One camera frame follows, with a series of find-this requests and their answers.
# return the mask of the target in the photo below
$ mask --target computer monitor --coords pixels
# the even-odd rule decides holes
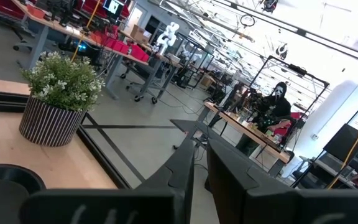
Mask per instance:
[[[106,0],[103,6],[108,11],[108,16],[117,19],[121,15],[124,3],[120,0]]]
[[[339,160],[345,161],[350,149],[358,138],[358,130],[348,124],[344,124],[334,137],[324,146],[324,150],[331,155],[337,157]],[[351,163],[349,164],[353,169],[358,172],[358,143],[349,156]]]

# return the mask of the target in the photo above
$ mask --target concrete floor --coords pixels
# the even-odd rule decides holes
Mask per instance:
[[[29,51],[26,49],[14,51],[12,46],[18,41],[19,38],[10,28],[0,25],[0,80],[25,82],[20,75],[16,60],[27,60]],[[125,90],[129,80],[140,81],[133,73],[127,76],[127,80],[117,78],[113,87],[120,99],[112,100],[108,94],[103,93],[98,100],[99,105],[91,115],[98,124],[140,127],[104,129],[113,147],[96,129],[88,129],[88,132],[130,185],[136,187],[141,183],[141,179],[150,177],[172,155],[172,145],[181,143],[185,137],[179,129],[172,127],[173,124],[169,119],[195,120],[201,111],[200,99],[208,95],[199,89],[184,90],[170,84],[167,92],[156,105],[151,103],[150,95],[145,95],[144,99],[136,103],[133,100],[134,95]],[[223,124],[220,121],[216,128],[221,130]],[[241,135],[228,126],[223,136],[235,144]],[[205,154],[197,163],[206,166]],[[206,176],[207,171],[201,166],[196,166],[191,214],[191,223],[194,224],[219,223],[213,197],[204,189]]]

